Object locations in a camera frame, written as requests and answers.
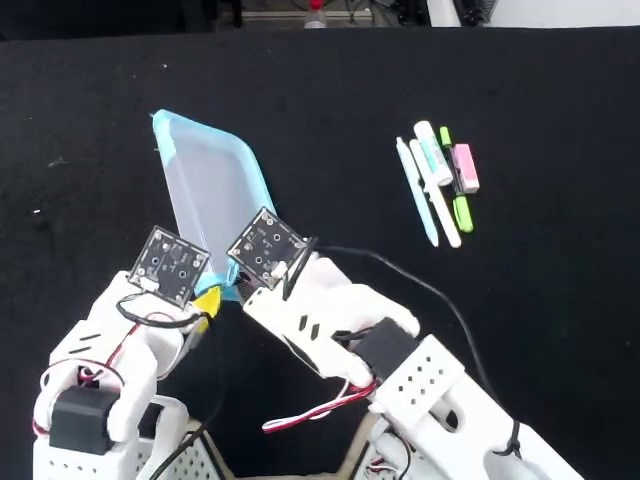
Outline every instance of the yellow tape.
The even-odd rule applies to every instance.
[[[218,314],[222,303],[222,289],[220,287],[210,288],[205,294],[200,295],[193,304],[200,310],[207,312],[214,318]],[[204,333],[209,328],[209,321],[205,320],[198,327],[198,333]]]

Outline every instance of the plastic container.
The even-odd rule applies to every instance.
[[[322,10],[323,7],[324,0],[311,0],[304,28],[327,28],[327,17]]]
[[[153,131],[180,236],[211,253],[196,293],[230,287],[238,267],[227,248],[260,208],[275,212],[258,161],[235,135],[166,110],[153,115]]]

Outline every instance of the table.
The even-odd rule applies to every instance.
[[[640,29],[232,32],[0,43],[1,461],[26,478],[47,355],[154,224],[175,229],[149,114],[254,149],[286,221],[371,248],[468,318],[498,396],[588,478],[637,471]],[[426,240],[394,138],[446,124],[472,145],[477,230]],[[475,375],[431,295],[338,258],[411,308]],[[237,306],[162,391],[204,418],[238,475],[334,470],[365,406],[277,435],[263,421],[335,395]]]

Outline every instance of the black sensor board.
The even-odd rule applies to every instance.
[[[155,226],[138,256],[129,282],[184,308],[204,270],[209,253]]]
[[[274,213],[262,208],[227,254],[252,279],[273,290],[305,247],[302,237]]]

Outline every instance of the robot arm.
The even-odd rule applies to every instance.
[[[256,227],[258,220],[262,223]],[[360,397],[369,396],[370,410],[379,418],[370,442],[403,472],[398,478],[582,478],[525,425],[518,435],[521,458],[496,454],[512,439],[514,421],[465,373],[464,366],[433,335],[416,340],[419,322],[408,309],[368,286],[353,284],[329,258],[301,255],[304,240],[278,222],[261,211],[230,250],[252,279],[243,309],[318,375],[343,378],[359,390]],[[149,242],[155,235],[136,265],[148,260],[147,267],[157,266],[154,278],[158,278],[173,272],[171,265],[184,264],[187,257],[170,255],[173,250],[166,248],[162,237],[154,250]],[[275,242],[280,240],[288,242],[287,248],[278,249]],[[156,264],[153,256],[165,250],[173,258],[166,271],[161,270],[163,261]],[[242,252],[248,254],[240,258]],[[278,256],[267,262],[265,256],[274,253]],[[194,255],[187,263],[201,267],[201,253]],[[132,274],[148,271],[137,266]],[[89,478],[146,480],[182,441],[186,408],[155,396],[156,382],[197,343],[205,326],[200,316],[208,310],[200,299],[196,304],[180,301],[201,270],[191,272],[193,284],[188,288],[176,280],[183,279],[179,271],[178,277],[160,282],[170,293],[154,295],[143,294],[147,286],[136,285],[131,275],[119,272],[87,320],[78,322],[51,353],[34,408],[35,479],[68,478],[66,471],[52,474],[55,457],[65,459],[65,468],[76,462],[79,470],[89,459],[94,465],[94,476]],[[127,298],[130,315],[123,315],[120,307]],[[151,327],[126,316],[184,326]],[[157,440],[162,441],[156,440],[146,464],[136,467],[138,426],[151,403],[164,406],[156,425],[162,436]],[[88,434],[75,422],[77,418],[91,427]],[[407,443],[412,449],[405,450]]]
[[[303,266],[287,300],[283,283],[259,287],[244,311],[321,377],[344,378],[356,387],[377,384],[369,409],[380,421],[370,441],[398,471],[407,465],[398,437],[413,447],[404,479],[582,478],[526,425],[517,438],[522,459],[496,454],[512,437],[513,419],[433,335],[415,340],[419,323],[406,308],[368,286],[352,284],[330,259],[317,254]],[[358,341],[340,344],[336,334],[341,331],[365,332],[358,337],[361,346]]]
[[[154,230],[138,278],[118,272],[53,350],[33,412],[34,479],[146,480],[182,442],[187,409],[156,395],[157,382],[197,344],[220,301],[218,288],[186,301],[206,261],[193,248]],[[143,438],[149,414],[153,437]]]

